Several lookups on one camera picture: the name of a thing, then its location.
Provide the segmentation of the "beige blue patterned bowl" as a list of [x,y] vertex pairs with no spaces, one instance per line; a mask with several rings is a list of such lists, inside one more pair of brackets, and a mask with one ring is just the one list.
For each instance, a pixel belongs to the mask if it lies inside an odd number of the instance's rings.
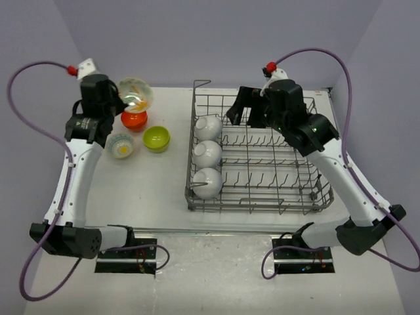
[[135,149],[134,138],[126,133],[118,133],[110,136],[106,141],[105,150],[116,159],[129,157]]

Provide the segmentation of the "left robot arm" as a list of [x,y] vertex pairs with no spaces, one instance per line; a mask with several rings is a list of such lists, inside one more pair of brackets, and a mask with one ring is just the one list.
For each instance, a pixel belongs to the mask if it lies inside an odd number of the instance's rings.
[[87,228],[87,199],[96,165],[113,129],[115,116],[126,105],[107,75],[92,74],[80,83],[81,100],[66,122],[65,156],[52,203],[43,222],[33,223],[30,236],[50,255],[93,259],[113,249],[120,257],[135,253],[128,226],[109,224]]

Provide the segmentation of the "lime green bowl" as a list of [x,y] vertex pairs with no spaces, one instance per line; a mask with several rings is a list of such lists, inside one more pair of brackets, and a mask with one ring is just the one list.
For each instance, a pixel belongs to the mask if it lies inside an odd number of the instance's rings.
[[149,151],[155,154],[160,154],[166,151],[166,149],[169,147],[169,144],[170,144],[170,140],[157,141],[157,142],[148,140],[144,142],[145,147],[147,147]]
[[143,134],[143,143],[148,140],[157,142],[170,140],[170,138],[171,137],[168,130],[165,127],[157,125],[145,130]]

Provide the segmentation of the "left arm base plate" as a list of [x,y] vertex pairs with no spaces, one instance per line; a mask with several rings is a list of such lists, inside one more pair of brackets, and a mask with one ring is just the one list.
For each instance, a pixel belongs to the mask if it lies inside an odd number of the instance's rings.
[[135,238],[133,246],[148,245],[142,249],[105,251],[96,258],[97,274],[156,274],[155,238]]

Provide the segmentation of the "floral patterned bowl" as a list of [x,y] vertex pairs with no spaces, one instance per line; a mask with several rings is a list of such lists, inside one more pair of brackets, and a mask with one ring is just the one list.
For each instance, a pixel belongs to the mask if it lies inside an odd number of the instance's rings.
[[140,114],[146,112],[154,102],[154,93],[142,79],[127,77],[118,83],[119,97],[127,105],[125,112]]

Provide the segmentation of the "orange bowl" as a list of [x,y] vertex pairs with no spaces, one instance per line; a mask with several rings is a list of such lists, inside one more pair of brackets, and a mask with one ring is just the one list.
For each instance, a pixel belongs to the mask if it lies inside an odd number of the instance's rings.
[[132,132],[141,132],[148,122],[148,116],[144,114],[130,114],[125,118],[124,126]]
[[121,122],[122,124],[129,129],[137,128],[144,125],[148,120],[147,112],[141,113],[131,113],[131,112],[123,112],[121,114]]

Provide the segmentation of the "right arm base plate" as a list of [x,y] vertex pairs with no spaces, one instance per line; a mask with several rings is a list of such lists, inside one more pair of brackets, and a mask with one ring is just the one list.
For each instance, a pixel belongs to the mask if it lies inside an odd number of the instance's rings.
[[273,252],[274,271],[277,274],[332,274],[335,273],[329,247],[321,251],[304,252],[280,249]]

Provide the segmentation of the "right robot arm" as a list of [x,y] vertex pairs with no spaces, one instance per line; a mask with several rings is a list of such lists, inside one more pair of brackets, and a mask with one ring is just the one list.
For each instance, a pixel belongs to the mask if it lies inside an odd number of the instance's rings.
[[392,219],[402,220],[406,211],[391,205],[368,183],[365,176],[343,157],[338,131],[322,114],[306,108],[303,90],[291,79],[269,84],[265,90],[241,86],[236,100],[227,111],[231,124],[239,125],[245,108],[250,108],[247,125],[270,127],[313,164],[343,201],[349,217],[327,222],[308,223],[292,238],[293,251],[309,257],[318,247],[342,246],[354,255],[371,249],[393,226]]

